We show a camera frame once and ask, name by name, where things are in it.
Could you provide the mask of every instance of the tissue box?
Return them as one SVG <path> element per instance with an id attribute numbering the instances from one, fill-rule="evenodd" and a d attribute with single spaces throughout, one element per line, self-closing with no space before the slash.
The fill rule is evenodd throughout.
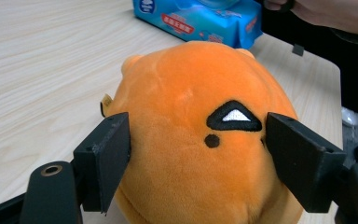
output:
<path id="1" fill-rule="evenodd" d="M 198 0 L 132 0 L 134 14 L 185 41 L 204 40 L 249 49 L 261 32 L 261 6 L 239 0 L 208 7 Z"/>

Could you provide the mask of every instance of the black triangle eye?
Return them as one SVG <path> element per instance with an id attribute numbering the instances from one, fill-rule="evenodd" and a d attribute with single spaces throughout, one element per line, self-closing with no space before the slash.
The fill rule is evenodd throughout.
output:
<path id="1" fill-rule="evenodd" d="M 238 101 L 228 101 L 217 108 L 206 121 L 213 130 L 242 130 L 246 132 L 261 131 L 260 120 Z"/>

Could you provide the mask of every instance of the orange plush toy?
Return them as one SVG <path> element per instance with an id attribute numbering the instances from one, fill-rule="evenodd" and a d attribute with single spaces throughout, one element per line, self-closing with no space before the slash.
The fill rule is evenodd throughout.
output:
<path id="1" fill-rule="evenodd" d="M 122 74 L 103 111 L 130 116 L 115 194 L 130 223 L 298 222 L 303 209 L 265 145 L 267 113 L 296 113 L 249 51 L 187 42 L 132 56 Z"/>

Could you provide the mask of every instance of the white triangle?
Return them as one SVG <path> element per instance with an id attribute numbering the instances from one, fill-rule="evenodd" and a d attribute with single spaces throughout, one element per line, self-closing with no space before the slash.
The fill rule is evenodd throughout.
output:
<path id="1" fill-rule="evenodd" d="M 223 121 L 232 121 L 232 120 L 250 121 L 248 117 L 242 114 L 238 109 L 231 110 L 231 112 L 229 112 L 223 118 Z"/>

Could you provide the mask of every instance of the table surface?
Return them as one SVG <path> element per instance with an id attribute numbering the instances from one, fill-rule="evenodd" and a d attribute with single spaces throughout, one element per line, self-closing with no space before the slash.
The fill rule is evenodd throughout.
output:
<path id="1" fill-rule="evenodd" d="M 0 203 L 26 191 L 30 173 L 70 161 L 102 121 L 99 103 L 114 95 L 120 66 L 184 41 L 134 18 L 131 0 L 0 0 Z M 342 147 L 339 69 L 270 35 L 250 51 L 278 79 L 301 122 Z M 300 223 L 334 223 L 305 213 Z M 115 203 L 85 223 L 126 223 Z"/>

